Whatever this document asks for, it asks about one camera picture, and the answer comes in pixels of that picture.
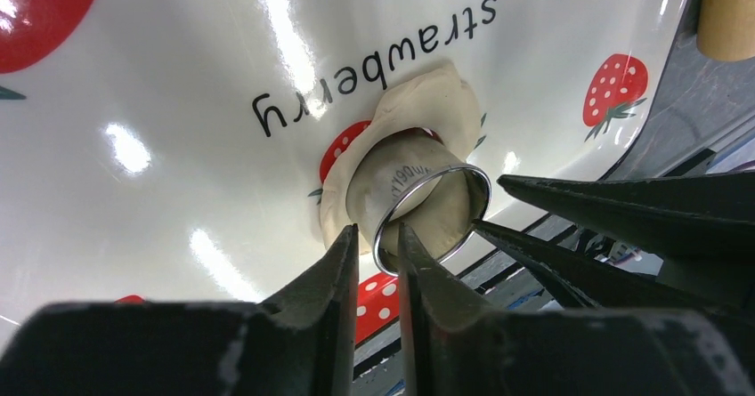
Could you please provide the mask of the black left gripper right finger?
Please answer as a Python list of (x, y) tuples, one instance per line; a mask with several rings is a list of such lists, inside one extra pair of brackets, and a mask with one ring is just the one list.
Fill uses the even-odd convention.
[(405, 224), (399, 261), (409, 395), (754, 392), (754, 319), (743, 311), (707, 300), (706, 311), (505, 310), (442, 267)]

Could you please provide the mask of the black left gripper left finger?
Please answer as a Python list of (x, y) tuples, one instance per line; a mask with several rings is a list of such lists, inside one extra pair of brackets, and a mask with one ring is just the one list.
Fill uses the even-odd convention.
[(260, 303), (55, 303), (1, 358), (4, 395), (346, 395), (358, 238)]

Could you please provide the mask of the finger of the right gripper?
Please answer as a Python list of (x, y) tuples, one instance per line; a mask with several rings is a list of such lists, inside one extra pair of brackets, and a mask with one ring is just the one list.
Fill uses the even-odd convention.
[(666, 257), (752, 258), (754, 173), (577, 182), (504, 174), (512, 197)]
[(577, 255), (559, 245), (486, 221), (475, 232), (522, 264), (568, 308), (663, 308), (706, 311), (698, 296)]

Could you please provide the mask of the wooden rolling pin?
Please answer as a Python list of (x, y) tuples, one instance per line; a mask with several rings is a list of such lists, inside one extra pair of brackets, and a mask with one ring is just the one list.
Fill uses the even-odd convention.
[(752, 58), (754, 0), (702, 0), (696, 44), (703, 55), (715, 61)]

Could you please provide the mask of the white strawberry print tray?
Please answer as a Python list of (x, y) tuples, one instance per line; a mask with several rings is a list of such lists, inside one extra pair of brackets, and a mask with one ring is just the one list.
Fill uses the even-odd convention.
[(491, 178), (628, 152), (688, 0), (1, 0), (1, 341), (48, 303), (258, 302), (325, 251), (321, 184), (445, 64)]

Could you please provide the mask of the beige dough lump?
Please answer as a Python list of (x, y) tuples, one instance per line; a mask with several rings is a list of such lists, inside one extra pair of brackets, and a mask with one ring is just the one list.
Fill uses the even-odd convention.
[(323, 244), (332, 246), (344, 226), (354, 222), (346, 211), (346, 192), (360, 162), (385, 138), (412, 128), (436, 133), (457, 158), (467, 158), (481, 133), (482, 114), (472, 87), (447, 62), (386, 91), (368, 126), (350, 136), (322, 183), (320, 224)]

